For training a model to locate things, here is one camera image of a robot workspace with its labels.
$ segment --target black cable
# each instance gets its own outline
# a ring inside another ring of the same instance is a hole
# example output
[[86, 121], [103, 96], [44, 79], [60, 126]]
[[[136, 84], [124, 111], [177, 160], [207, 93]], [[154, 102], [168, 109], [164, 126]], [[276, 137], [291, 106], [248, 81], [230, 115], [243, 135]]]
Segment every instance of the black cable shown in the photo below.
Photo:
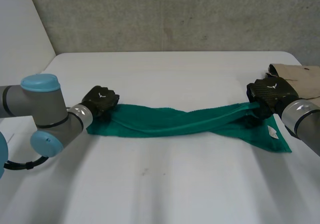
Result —
[[4, 164], [4, 168], [9, 170], [23, 170], [23, 169], [29, 170], [36, 166], [39, 166], [40, 164], [44, 163], [46, 160], [48, 160], [48, 157], [40, 157], [38, 160], [34, 162], [27, 162], [27, 163], [15, 163], [8, 160]]

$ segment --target silver band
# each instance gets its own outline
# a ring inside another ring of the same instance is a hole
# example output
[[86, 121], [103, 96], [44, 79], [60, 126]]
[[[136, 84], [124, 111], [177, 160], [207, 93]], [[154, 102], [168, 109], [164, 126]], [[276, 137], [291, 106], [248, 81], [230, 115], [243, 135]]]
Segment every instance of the silver band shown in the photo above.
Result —
[[90, 110], [81, 104], [73, 106], [68, 110], [68, 112], [76, 114], [82, 120], [84, 129], [87, 128], [94, 120]]
[[284, 109], [281, 119], [286, 127], [295, 133], [295, 125], [300, 117], [317, 109], [320, 108], [308, 100], [296, 100]]

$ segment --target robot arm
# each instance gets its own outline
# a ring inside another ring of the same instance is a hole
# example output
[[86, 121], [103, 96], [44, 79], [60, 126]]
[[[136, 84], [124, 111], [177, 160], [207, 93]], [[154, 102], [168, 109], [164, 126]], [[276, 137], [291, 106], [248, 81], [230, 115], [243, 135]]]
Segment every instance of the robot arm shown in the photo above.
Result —
[[298, 99], [278, 114], [284, 125], [320, 156], [320, 107]]
[[36, 74], [24, 78], [20, 85], [0, 86], [0, 97], [0, 118], [33, 117], [37, 131], [30, 143], [44, 157], [60, 153], [94, 118], [105, 117], [119, 100], [112, 90], [96, 86], [67, 111], [58, 79], [52, 74]]
[[257, 101], [254, 111], [259, 118], [279, 114], [290, 134], [301, 139], [320, 156], [320, 107], [300, 99], [296, 91], [280, 77], [256, 80], [247, 86], [250, 102]]

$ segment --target white wall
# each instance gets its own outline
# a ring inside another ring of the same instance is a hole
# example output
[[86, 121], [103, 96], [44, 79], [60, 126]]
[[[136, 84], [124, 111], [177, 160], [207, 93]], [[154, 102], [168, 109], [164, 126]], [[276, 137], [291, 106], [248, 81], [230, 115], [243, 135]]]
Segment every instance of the white wall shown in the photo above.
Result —
[[19, 84], [55, 55], [32, 0], [0, 0], [0, 85]]

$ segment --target gray concrete wall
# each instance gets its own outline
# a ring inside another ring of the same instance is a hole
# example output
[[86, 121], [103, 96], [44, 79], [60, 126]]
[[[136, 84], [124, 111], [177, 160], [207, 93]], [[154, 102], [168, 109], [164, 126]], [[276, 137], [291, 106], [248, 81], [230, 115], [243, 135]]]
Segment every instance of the gray concrete wall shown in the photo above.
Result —
[[320, 0], [33, 0], [57, 54], [281, 50], [320, 64]]

